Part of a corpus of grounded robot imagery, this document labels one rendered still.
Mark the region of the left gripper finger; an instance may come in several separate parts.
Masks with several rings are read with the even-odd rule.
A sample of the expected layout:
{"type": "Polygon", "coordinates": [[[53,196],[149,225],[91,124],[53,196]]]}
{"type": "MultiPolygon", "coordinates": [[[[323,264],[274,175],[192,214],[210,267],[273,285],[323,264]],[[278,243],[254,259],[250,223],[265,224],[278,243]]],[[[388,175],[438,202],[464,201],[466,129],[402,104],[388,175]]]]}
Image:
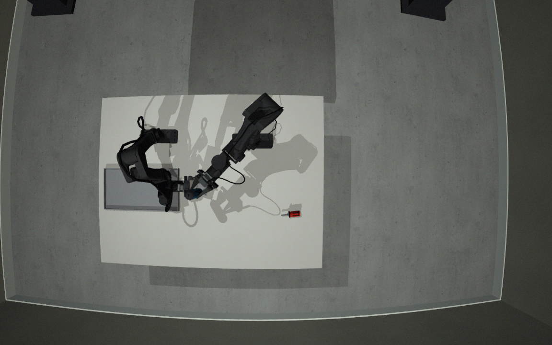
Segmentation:
{"type": "Polygon", "coordinates": [[[195,175],[195,178],[194,178],[194,181],[193,181],[193,185],[190,189],[194,189],[194,187],[199,183],[199,177],[198,175],[195,175]]]}
{"type": "Polygon", "coordinates": [[[207,187],[202,191],[202,193],[201,193],[200,195],[198,195],[197,199],[200,198],[203,194],[206,194],[207,192],[212,191],[212,190],[210,190],[210,191],[209,191],[209,190],[210,190],[210,189],[209,189],[208,186],[207,186],[207,187]]]}

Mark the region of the dark blue electric screwdriver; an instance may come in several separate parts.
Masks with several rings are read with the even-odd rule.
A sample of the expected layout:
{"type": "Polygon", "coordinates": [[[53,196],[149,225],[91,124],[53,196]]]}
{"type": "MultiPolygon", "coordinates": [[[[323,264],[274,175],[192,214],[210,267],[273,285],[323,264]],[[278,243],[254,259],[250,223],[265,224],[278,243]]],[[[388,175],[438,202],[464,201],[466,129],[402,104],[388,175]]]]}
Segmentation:
{"type": "Polygon", "coordinates": [[[197,189],[191,189],[191,190],[187,190],[184,194],[185,198],[186,199],[194,199],[194,198],[197,198],[198,195],[200,195],[202,193],[202,189],[201,188],[197,188],[197,189]]]}

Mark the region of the red and black screwdriver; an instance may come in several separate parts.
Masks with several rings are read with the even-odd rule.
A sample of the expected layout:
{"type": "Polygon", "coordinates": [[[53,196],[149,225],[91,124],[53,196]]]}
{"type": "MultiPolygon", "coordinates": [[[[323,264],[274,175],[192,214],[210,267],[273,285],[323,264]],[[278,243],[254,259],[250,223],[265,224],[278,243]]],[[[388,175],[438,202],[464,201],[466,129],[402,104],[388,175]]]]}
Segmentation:
{"type": "Polygon", "coordinates": [[[288,212],[287,215],[289,216],[289,218],[298,217],[300,216],[300,210],[294,210],[294,211],[288,212]]]}

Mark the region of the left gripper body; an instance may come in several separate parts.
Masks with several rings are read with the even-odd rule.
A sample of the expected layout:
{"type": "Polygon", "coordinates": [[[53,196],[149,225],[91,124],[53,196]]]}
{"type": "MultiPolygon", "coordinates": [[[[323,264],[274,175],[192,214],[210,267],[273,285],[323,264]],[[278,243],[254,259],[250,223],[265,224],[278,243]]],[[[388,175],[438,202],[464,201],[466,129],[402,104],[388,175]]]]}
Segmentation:
{"type": "MultiPolygon", "coordinates": [[[[200,179],[201,177],[203,177],[206,181],[209,181],[209,180],[212,179],[213,177],[215,177],[215,178],[220,177],[220,176],[223,174],[223,173],[222,173],[221,171],[219,171],[219,170],[216,171],[215,168],[213,168],[213,166],[210,166],[206,172],[203,171],[203,170],[198,170],[197,173],[198,173],[199,179],[200,179]]],[[[213,181],[208,185],[208,188],[209,188],[210,190],[215,189],[215,188],[217,188],[217,187],[219,186],[217,183],[215,183],[216,180],[217,180],[217,179],[213,180],[213,181]]]]}

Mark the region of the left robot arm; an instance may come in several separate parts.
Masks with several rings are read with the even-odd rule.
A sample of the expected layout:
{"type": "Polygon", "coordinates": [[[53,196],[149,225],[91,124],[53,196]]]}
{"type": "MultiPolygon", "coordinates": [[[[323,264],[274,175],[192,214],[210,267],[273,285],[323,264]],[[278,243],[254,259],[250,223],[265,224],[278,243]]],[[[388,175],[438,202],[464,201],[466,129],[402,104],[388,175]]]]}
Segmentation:
{"type": "Polygon", "coordinates": [[[261,133],[261,131],[265,127],[269,126],[269,124],[271,124],[274,120],[276,120],[283,111],[284,109],[280,107],[274,100],[272,100],[272,98],[270,98],[270,96],[266,92],[259,96],[258,100],[255,100],[254,103],[252,103],[250,106],[247,107],[247,109],[245,109],[245,111],[243,111],[242,115],[245,118],[239,132],[232,135],[232,140],[230,140],[227,146],[223,148],[220,155],[216,155],[213,157],[213,168],[215,168],[216,171],[219,170],[223,173],[227,170],[228,166],[231,165],[229,163],[229,160],[233,161],[233,163],[235,164],[241,162],[245,157],[244,152],[246,150],[273,147],[273,135],[270,133],[261,133]],[[267,115],[270,112],[274,113],[267,115]],[[261,116],[264,117],[262,117],[262,119],[255,120],[261,116]],[[253,120],[255,121],[252,123],[253,120]],[[238,143],[236,144],[237,141],[238,143]],[[272,145],[270,145],[270,143],[272,145]],[[262,144],[265,144],[265,146],[262,146],[262,144]],[[231,149],[232,147],[233,149],[231,149]],[[232,160],[226,153],[224,153],[224,150],[227,151],[227,153],[231,150],[229,155],[234,160],[232,160]],[[229,165],[227,164],[227,161],[229,165]]]}

